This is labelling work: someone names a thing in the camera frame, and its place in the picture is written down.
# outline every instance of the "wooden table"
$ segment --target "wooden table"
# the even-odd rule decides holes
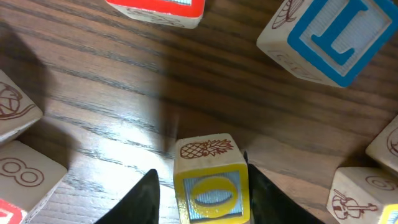
[[[279,0],[207,0],[193,30],[103,0],[0,0],[0,69],[45,111],[20,140],[69,168],[33,223],[93,223],[151,168],[160,223],[178,223],[175,138],[230,133],[297,203],[325,203],[338,166],[398,111],[398,35],[349,88],[299,80],[255,45]]]

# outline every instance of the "violin drawing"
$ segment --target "violin drawing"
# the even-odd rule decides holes
[[[360,206],[353,198],[346,197],[338,190],[333,190],[335,196],[331,200],[331,206],[337,218],[344,220],[348,217],[361,218],[365,211],[377,211],[377,206],[368,203],[367,206]]]

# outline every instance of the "brown printed drawing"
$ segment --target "brown printed drawing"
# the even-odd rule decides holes
[[[360,206],[353,198],[346,197],[338,190],[333,190],[335,196],[331,200],[331,206],[336,217],[340,220],[351,218],[361,218],[365,211],[377,211],[377,206],[368,203],[367,206]]]
[[[285,22],[296,20],[296,17],[293,17],[293,15],[303,2],[304,0],[288,0],[283,8],[278,12],[274,23],[272,24],[272,29],[278,29],[281,25],[285,24]]]
[[[36,187],[44,181],[42,171],[27,167],[24,161],[11,157],[0,159],[0,175],[13,177],[24,187]]]
[[[312,80],[321,81],[320,78],[317,78],[314,75],[311,75],[311,73],[309,73],[304,68],[302,68],[300,65],[298,65],[285,52],[283,52],[281,50],[269,50],[268,54],[271,55],[272,59],[274,59],[276,62],[281,62],[285,66],[289,67],[290,72],[292,72],[300,77],[303,77],[303,78],[309,78]]]
[[[397,182],[379,176],[369,176],[366,178],[366,182],[381,190],[395,190],[398,188]]]
[[[150,19],[151,22],[158,23],[158,24],[171,25],[171,26],[176,26],[176,27],[184,27],[184,25],[182,25],[178,19],[160,16],[160,15],[154,14],[153,12],[149,12],[149,11],[139,11],[139,10],[134,10],[134,9],[127,9],[127,13],[131,14],[133,16],[142,16],[142,17],[148,18],[148,19]]]
[[[21,108],[22,98],[22,94],[14,87],[0,82],[0,121],[20,118],[36,106],[31,104]]]
[[[229,140],[208,140],[205,142],[192,142],[181,147],[180,155],[184,159],[194,159],[202,156],[216,156],[228,150],[232,150],[233,146]]]
[[[387,148],[395,156],[398,156],[398,128],[395,128],[387,137]]]

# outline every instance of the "block with pineapple picture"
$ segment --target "block with pineapple picture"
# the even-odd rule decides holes
[[[177,141],[174,186],[180,223],[250,219],[248,167],[229,134]]]

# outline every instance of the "toy block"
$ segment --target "toy block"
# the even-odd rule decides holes
[[[339,223],[396,223],[398,179],[377,168],[339,168],[326,207]]]
[[[388,170],[398,172],[398,116],[373,140],[366,154]]]
[[[0,148],[0,223],[28,223],[66,173],[66,168],[19,141]]]
[[[0,70],[0,145],[18,137],[43,112]]]
[[[106,0],[126,16],[146,22],[187,29],[198,26],[205,0]]]
[[[174,187],[180,223],[250,219],[248,166],[229,134],[177,141]]]
[[[297,78],[346,87],[397,27],[390,0],[285,0],[257,46]]]

